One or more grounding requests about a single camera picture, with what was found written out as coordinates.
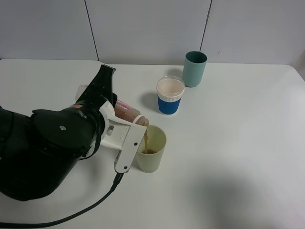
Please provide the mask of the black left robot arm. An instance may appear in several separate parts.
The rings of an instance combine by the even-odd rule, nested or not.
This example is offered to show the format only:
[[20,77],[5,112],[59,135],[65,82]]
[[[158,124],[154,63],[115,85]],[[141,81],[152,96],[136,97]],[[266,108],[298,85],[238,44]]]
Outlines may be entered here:
[[52,193],[80,158],[97,151],[106,130],[100,108],[114,104],[115,69],[101,65],[77,102],[60,111],[34,110],[25,116],[0,111],[0,191],[28,201]]

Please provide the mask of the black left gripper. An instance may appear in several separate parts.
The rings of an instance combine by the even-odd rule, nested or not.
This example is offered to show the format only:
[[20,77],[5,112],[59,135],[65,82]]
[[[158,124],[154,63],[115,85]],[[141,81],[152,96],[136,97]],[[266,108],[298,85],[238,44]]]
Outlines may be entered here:
[[67,148],[100,147],[106,129],[106,118],[100,108],[107,102],[113,107],[117,102],[117,95],[112,91],[115,71],[102,64],[77,103],[66,109]]

